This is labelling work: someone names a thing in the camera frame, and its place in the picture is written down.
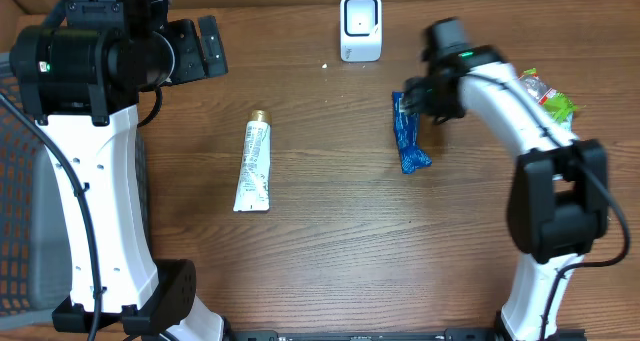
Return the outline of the blue snack wrapper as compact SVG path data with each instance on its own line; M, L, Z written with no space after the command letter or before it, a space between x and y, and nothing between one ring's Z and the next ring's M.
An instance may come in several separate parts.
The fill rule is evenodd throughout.
M402 92L392 92L393 130L401 171L403 174L413 174L419 169L430 167L432 159L418 145L420 116L417 114L409 115L404 112L402 107L403 96Z

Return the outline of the green snack bag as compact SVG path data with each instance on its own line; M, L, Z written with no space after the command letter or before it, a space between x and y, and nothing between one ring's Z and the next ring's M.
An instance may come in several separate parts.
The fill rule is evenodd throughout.
M565 94L545 83L535 68L525 70L519 77L526 91L562 128L571 131L574 113L579 109Z

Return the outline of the white tube with gold cap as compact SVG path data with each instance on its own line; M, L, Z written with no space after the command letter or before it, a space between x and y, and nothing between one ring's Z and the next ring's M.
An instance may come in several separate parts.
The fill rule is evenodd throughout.
M254 110L246 125L244 148L234 212L266 212L270 209L271 116Z

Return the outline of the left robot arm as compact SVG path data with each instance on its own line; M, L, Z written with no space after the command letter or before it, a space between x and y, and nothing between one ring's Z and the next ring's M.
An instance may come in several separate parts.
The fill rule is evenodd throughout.
M62 202L71 289L59 332L225 341L228 322L196 294L187 259L156 259L145 234L136 146L139 96L221 76L195 25L170 21L169 0L61 0L24 28L9 53L20 105L12 113L46 146Z

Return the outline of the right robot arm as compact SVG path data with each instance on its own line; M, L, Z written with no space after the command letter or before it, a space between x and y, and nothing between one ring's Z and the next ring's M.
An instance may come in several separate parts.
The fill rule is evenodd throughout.
M491 46L431 46L423 59L427 74L406 81L402 110L436 123L472 112L514 159L506 222L520 259L494 334L558 340L556 317L571 276L590 267L585 256L608 228L605 149L553 121Z

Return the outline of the white barcode scanner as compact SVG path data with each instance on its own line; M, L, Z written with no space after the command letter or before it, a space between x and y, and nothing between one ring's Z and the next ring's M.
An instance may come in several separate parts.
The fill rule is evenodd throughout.
M340 55L344 62L375 62L382 52L381 0L341 0Z

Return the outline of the grey plastic basket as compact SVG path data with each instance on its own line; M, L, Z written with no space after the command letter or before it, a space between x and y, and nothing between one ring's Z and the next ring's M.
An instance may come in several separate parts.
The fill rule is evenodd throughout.
M142 309L159 285L149 248L144 144L134 106L97 127L87 116L53 116L47 135L86 189L96 232L100 324ZM7 110L1 112L1 327L51 323L86 333L93 281L85 226L64 169Z

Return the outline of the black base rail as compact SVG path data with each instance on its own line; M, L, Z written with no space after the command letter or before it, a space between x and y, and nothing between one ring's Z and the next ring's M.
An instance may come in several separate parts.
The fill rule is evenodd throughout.
M449 328L439 332L278 333L272 330L231 331L230 341L507 341L491 328Z

